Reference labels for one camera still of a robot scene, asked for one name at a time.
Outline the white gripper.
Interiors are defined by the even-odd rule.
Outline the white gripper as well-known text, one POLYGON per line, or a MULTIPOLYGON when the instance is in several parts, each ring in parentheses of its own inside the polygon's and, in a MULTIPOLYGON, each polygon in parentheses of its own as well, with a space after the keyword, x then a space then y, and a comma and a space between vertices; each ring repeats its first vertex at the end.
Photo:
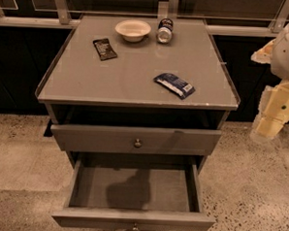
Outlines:
MULTIPOLYGON (((253 52, 250 59, 256 63, 271 63, 274 40, 253 52)), ((262 116, 258 114, 252 124, 250 139, 254 142, 270 142, 289 121, 289 82, 282 80, 271 90, 271 98, 262 116)))

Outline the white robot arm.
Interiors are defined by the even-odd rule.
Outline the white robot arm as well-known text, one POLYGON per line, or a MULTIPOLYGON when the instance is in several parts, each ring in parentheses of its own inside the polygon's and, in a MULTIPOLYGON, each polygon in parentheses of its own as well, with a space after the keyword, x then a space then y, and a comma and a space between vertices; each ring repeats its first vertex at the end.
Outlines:
POLYGON ((250 137, 259 143, 272 140, 289 122, 289 23, 250 59, 271 65, 273 75, 281 78, 275 87, 266 86, 261 94, 258 114, 250 137))

